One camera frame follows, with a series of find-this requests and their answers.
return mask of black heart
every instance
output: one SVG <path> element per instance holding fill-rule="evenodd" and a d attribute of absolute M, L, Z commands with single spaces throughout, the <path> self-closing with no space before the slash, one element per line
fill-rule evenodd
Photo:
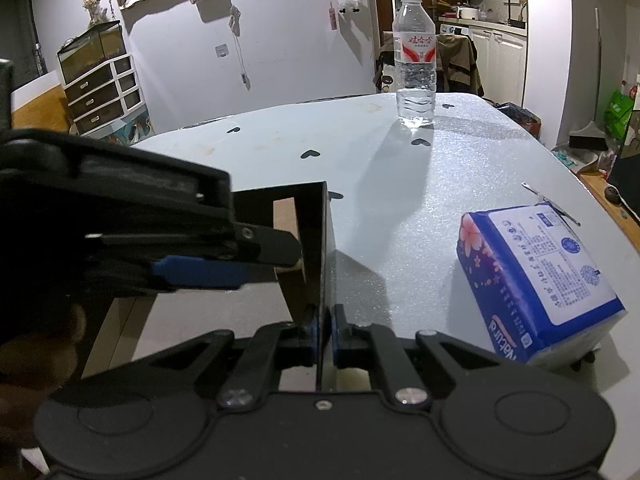
<path fill-rule="evenodd" d="M 316 150 L 306 150 L 305 153 L 300 155 L 300 158 L 307 158 L 308 156 L 320 156 L 320 153 L 316 152 Z"/>

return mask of white label on package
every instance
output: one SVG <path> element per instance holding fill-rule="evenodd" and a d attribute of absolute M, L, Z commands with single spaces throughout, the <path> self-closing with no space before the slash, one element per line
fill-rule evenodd
<path fill-rule="evenodd" d="M 395 32 L 394 42 L 399 41 L 400 62 L 402 63 L 435 63 L 436 45 L 435 34 L 421 32 Z"/>
<path fill-rule="evenodd" d="M 554 325 L 616 298 L 575 235 L 550 206 L 495 211 L 489 218 L 513 251 Z"/>

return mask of red and white label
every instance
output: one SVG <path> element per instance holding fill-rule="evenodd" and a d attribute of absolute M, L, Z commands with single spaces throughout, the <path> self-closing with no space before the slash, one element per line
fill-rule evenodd
<path fill-rule="evenodd" d="M 400 40 L 400 62 L 435 63 L 436 35 L 420 32 L 396 32 Z"/>

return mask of hand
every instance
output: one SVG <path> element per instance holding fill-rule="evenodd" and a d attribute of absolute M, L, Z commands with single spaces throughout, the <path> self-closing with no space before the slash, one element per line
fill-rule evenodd
<path fill-rule="evenodd" d="M 17 337 L 0 346 L 0 446 L 9 451 L 35 447 L 33 417 L 40 403 L 76 369 L 75 344 L 84 335 L 86 317 L 79 305 L 69 313 L 65 333 Z M 0 463 L 0 480 L 36 478 L 29 465 Z"/>

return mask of green bag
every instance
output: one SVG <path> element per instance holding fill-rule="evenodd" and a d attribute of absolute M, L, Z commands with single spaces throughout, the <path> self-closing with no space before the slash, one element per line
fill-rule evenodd
<path fill-rule="evenodd" d="M 631 97 L 622 95 L 618 90 L 613 92 L 609 106 L 604 112 L 607 132 L 616 139 L 624 139 L 633 110 L 634 101 Z"/>

